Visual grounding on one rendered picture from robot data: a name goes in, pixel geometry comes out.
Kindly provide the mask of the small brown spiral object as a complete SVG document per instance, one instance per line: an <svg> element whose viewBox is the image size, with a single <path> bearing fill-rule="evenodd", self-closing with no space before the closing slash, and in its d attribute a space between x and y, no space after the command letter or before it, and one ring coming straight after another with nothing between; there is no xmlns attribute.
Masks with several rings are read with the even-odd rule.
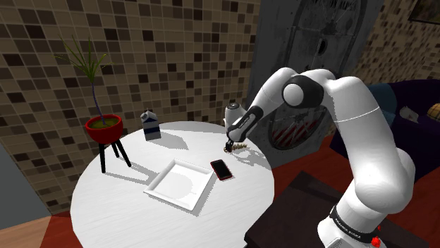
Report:
<svg viewBox="0 0 440 248"><path fill-rule="evenodd" d="M226 152L226 153L231 153L231 152L234 151L234 150L237 150L237 149L244 149L244 148L246 148L246 147L247 147L247 145L244 144L244 143L240 143L240 144L232 144L232 145L227 144L227 145L224 147L224 152Z"/></svg>

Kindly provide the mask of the red phone with black screen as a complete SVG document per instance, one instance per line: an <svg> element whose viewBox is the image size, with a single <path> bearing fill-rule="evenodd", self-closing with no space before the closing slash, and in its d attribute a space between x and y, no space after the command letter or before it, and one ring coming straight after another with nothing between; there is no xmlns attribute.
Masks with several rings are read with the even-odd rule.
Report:
<svg viewBox="0 0 440 248"><path fill-rule="evenodd" d="M233 174L222 159L212 161L210 165L219 180L227 180L233 177Z"/></svg>

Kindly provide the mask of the white square plate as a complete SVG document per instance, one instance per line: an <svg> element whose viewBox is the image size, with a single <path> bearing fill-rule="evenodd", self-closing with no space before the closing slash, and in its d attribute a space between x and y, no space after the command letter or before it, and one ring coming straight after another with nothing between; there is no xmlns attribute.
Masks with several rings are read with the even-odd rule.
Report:
<svg viewBox="0 0 440 248"><path fill-rule="evenodd" d="M192 211L208 185L213 172L212 169L173 159L151 181L144 193Z"/></svg>

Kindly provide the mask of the white and blue milk carton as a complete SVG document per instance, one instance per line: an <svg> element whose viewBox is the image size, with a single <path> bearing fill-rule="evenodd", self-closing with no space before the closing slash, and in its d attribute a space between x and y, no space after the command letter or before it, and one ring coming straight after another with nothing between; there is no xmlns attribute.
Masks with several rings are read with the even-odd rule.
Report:
<svg viewBox="0 0 440 248"><path fill-rule="evenodd" d="M161 138L161 130L157 115L151 111L145 111L141 116L141 123L145 139L147 141Z"/></svg>

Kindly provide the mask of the dark robot stand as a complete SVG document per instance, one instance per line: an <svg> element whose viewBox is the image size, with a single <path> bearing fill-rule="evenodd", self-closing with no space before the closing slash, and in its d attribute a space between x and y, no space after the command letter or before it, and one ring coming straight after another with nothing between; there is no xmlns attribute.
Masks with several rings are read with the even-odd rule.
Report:
<svg viewBox="0 0 440 248"><path fill-rule="evenodd" d="M249 248L429 248L373 209L378 197L350 183L340 194L300 172L245 234Z"/></svg>

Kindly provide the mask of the round white table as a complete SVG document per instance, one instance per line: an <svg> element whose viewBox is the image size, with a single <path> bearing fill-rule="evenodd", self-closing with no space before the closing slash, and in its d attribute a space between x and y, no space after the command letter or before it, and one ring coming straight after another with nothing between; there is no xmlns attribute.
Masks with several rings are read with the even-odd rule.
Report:
<svg viewBox="0 0 440 248"><path fill-rule="evenodd" d="M161 137L126 135L107 148L75 186L73 230L83 248L244 248L244 236L274 198L274 176L251 141L226 153L225 129L196 121L163 123ZM146 193L174 159L208 168L221 159L232 177L212 176L191 211Z"/></svg>

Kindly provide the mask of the plant in red pot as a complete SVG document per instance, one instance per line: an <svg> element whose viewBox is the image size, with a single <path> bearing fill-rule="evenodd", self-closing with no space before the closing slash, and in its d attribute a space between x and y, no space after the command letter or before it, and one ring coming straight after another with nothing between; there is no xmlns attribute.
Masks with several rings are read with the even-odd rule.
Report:
<svg viewBox="0 0 440 248"><path fill-rule="evenodd" d="M76 42L74 37L72 37L72 40L75 45L77 53L75 53L67 45L67 43L63 40L61 36L59 36L59 38L63 43L64 47L75 59L73 60L69 56L54 56L54 58L63 59L69 62L75 68L82 71L91 84L92 98L99 115L97 117L89 119L85 124L85 129L87 134L98 144L99 160L100 160L102 173L106 172L105 146L107 144L109 144L110 147L113 149L116 158L122 156L127 166L131 167L132 165L130 163L128 155L120 141L120 138L123 134L123 121L120 116L117 116L115 114L102 113L94 89L96 74L106 66L111 65L111 62L108 62L104 66L101 65L101 62L104 60L106 54L103 54L97 61L92 59L92 42L90 39L88 40L87 43L88 44L87 56L84 57L83 53L80 50L80 46Z"/></svg>

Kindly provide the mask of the grey round metal door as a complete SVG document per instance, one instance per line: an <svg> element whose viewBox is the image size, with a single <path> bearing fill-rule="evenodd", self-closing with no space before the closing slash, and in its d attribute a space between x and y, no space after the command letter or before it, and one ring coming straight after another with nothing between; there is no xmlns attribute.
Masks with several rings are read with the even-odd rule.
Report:
<svg viewBox="0 0 440 248"><path fill-rule="evenodd" d="M362 53L384 0L262 0L246 104L276 70L324 68L348 74ZM272 168L316 152L333 123L323 106L282 104L258 122L250 140Z"/></svg>

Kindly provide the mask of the dark purple sofa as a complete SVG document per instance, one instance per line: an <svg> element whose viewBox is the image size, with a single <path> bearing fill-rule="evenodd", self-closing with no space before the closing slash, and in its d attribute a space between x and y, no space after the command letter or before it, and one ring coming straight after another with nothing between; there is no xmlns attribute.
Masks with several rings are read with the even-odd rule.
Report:
<svg viewBox="0 0 440 248"><path fill-rule="evenodd" d="M428 116L440 104L440 80L406 80L370 85L396 146L415 164L415 180L440 166L440 122Z"/></svg>

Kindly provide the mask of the framed wall picture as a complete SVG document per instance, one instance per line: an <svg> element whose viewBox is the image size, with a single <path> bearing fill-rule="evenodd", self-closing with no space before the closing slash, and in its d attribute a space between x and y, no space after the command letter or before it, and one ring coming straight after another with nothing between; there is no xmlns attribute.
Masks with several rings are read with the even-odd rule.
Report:
<svg viewBox="0 0 440 248"><path fill-rule="evenodd" d="M408 20L440 25L440 0L417 0Z"/></svg>

